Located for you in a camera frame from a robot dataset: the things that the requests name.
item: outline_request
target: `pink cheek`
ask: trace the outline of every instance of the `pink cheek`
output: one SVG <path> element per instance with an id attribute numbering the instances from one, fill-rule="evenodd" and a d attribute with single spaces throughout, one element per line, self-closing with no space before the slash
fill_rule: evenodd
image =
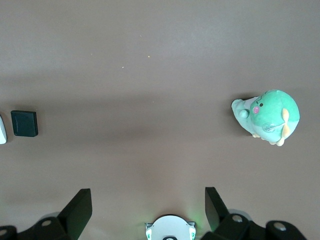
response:
<path id="1" fill-rule="evenodd" d="M 259 112 L 259 107 L 257 107 L 257 106 L 255 106 L 254 108 L 253 108 L 253 113 L 254 114 L 257 114 L 258 112 Z"/>

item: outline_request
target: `brown floor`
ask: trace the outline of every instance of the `brown floor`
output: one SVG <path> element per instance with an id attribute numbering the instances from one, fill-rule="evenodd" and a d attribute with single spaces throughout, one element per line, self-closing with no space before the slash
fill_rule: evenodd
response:
<path id="1" fill-rule="evenodd" d="M 177 214 L 209 230 L 205 187 L 259 225 L 319 239 L 320 1 L 0 2 L 0 226 L 19 231 L 91 188 L 81 240 L 146 240 Z M 301 121 L 250 137 L 231 102 L 281 89 Z M 13 134 L 11 110 L 39 135 Z"/>

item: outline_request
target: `screw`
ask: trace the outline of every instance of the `screw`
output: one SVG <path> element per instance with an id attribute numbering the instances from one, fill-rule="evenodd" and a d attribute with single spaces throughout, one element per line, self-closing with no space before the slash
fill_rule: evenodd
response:
<path id="1" fill-rule="evenodd" d="M 50 225 L 51 224 L 51 220 L 46 220 L 46 221 L 44 221 L 43 223 L 41 223 L 41 226 L 42 227 L 46 227 L 46 226 L 48 226 L 48 225 Z"/>
<path id="2" fill-rule="evenodd" d="M 2 230 L 0 230 L 0 236 L 4 236 L 4 235 L 6 235 L 7 234 L 7 230 L 6 229 L 2 229 Z"/>
<path id="3" fill-rule="evenodd" d="M 285 231 L 285 230 L 287 230 L 287 229 L 286 229 L 286 226 L 283 225 L 281 222 L 275 222 L 275 223 L 273 224 L 273 226 L 274 226 L 276 229 L 280 230 L 280 231 Z"/>
<path id="4" fill-rule="evenodd" d="M 239 215 L 233 215 L 232 216 L 233 221 L 237 222 L 237 223 L 242 223 L 242 217 L 240 217 Z"/>

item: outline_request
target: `stuffed animal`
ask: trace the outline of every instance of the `stuffed animal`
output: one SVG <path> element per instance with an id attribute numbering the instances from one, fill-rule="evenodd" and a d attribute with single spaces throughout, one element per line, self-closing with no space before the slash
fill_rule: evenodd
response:
<path id="1" fill-rule="evenodd" d="M 245 130 L 271 145 L 282 146 L 300 120 L 295 100 L 281 90 L 270 90 L 248 100 L 236 99 L 231 107 Z"/>

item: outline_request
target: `black coaster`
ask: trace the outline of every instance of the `black coaster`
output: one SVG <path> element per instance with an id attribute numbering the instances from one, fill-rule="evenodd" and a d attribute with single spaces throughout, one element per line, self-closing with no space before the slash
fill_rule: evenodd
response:
<path id="1" fill-rule="evenodd" d="M 35 111 L 11 111 L 13 133 L 21 137 L 38 135 L 37 114 Z"/>

